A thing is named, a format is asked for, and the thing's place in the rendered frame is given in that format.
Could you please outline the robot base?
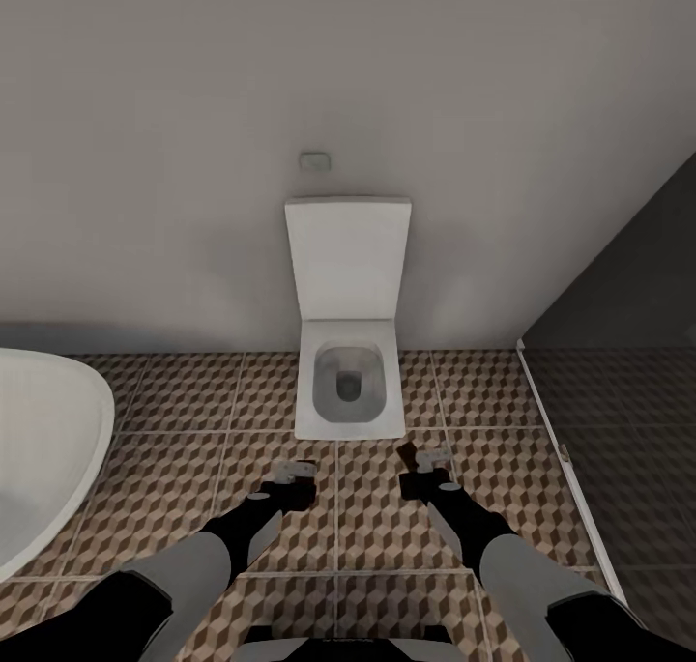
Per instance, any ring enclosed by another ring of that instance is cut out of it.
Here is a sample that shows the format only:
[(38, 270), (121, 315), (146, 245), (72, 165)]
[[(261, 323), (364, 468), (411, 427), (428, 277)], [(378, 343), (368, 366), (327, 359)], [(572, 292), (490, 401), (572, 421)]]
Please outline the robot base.
[(270, 625), (252, 625), (229, 662), (466, 662), (444, 625), (428, 625), (416, 638), (285, 638)]

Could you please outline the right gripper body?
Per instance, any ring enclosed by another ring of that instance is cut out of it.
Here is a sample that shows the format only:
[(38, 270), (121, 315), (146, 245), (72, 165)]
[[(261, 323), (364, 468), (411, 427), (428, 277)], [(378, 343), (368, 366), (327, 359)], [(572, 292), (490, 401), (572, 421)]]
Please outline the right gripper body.
[(410, 472), (408, 474), (399, 474), (399, 483), (401, 490), (401, 497), (405, 501), (413, 501), (414, 499), (420, 499), (423, 502), (423, 485), (427, 480), (448, 480), (448, 471), (445, 468), (434, 468), (433, 472), (429, 474), (419, 474), (418, 472)]

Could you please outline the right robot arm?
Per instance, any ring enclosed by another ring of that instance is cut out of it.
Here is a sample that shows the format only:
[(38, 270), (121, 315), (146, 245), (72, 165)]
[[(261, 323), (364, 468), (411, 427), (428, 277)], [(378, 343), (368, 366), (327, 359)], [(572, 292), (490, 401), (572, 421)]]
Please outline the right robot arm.
[(401, 497), (420, 499), (434, 530), (491, 596), (528, 662), (696, 662), (696, 651), (653, 634), (615, 595), (551, 561), (499, 512), (488, 512), (445, 468), (448, 447), (417, 451), (399, 474)]

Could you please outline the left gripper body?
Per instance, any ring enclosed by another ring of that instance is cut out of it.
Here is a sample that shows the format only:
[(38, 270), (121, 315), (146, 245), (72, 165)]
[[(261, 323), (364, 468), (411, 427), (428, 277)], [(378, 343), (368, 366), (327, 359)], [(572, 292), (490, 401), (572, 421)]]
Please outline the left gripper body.
[[(282, 498), (286, 500), (286, 511), (284, 511), (283, 518), (288, 514), (288, 511), (306, 512), (310, 508), (308, 484), (295, 483), (294, 481), (291, 484), (275, 484), (274, 481), (265, 481), (261, 484), (260, 489), (282, 492)], [(276, 493), (278, 494), (278, 492)]]

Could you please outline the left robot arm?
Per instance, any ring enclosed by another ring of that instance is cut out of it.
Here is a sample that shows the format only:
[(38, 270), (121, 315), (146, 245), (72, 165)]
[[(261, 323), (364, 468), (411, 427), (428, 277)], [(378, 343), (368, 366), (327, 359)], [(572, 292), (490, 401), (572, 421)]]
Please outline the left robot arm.
[(315, 462), (280, 461), (239, 507), (164, 551), (118, 567), (70, 610), (0, 642), (0, 662), (173, 662), (235, 578), (306, 512)]

